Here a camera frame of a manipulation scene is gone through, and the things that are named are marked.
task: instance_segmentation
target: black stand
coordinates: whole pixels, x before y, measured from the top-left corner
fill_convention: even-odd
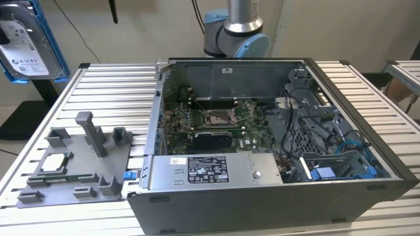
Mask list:
[[[30,140],[59,98],[50,80],[32,80],[32,82],[44,101],[26,101],[19,105],[0,127],[0,140]]]

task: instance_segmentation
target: hard drive label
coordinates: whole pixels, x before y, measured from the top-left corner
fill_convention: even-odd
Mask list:
[[[0,21],[10,43],[0,50],[12,68],[24,75],[48,75],[48,69],[35,47],[27,29],[15,21]]]
[[[188,158],[190,183],[227,183],[230,182],[226,156]]]

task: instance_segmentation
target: motherboard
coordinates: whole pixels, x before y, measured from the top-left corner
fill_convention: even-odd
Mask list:
[[[235,101],[231,108],[227,106],[194,100],[166,110],[170,155],[242,151],[279,155],[264,106],[256,100]]]

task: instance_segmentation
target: aluminum extrusion table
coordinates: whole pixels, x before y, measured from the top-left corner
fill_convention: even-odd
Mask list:
[[[354,66],[318,62],[360,114],[420,178],[420,127],[386,98]],[[52,127],[82,134],[79,111],[92,111],[104,132],[124,126],[134,132],[128,169],[143,166],[143,148],[155,91],[155,64],[91,64],[76,71],[60,98],[0,181],[0,235],[142,235],[127,201],[18,209],[18,195],[43,157]],[[126,181],[123,194],[135,186]],[[420,234],[420,185],[394,202],[376,204],[354,223],[223,233],[222,235],[396,236]]]

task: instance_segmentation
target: white label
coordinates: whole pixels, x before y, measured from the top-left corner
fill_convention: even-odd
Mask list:
[[[222,69],[223,74],[232,74],[234,73],[234,68],[223,68]]]
[[[258,15],[258,0],[252,1],[252,16]]]
[[[0,50],[14,69],[24,75],[48,75],[48,69],[26,28],[15,21],[0,21],[0,27],[10,39],[10,44],[0,45]]]
[[[172,157],[171,158],[171,165],[187,165],[187,158],[186,157]]]

